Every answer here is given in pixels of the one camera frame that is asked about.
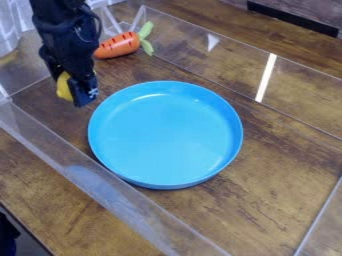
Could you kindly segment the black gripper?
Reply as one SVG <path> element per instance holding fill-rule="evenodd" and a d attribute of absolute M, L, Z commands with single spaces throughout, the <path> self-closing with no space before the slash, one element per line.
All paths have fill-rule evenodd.
<path fill-rule="evenodd" d="M 53 80 L 62 71 L 74 77 L 66 84 L 74 106 L 82 107 L 98 94 L 92 60 L 101 29 L 98 17 L 85 0 L 29 0 L 29 4 L 42 43 L 38 55 Z"/>

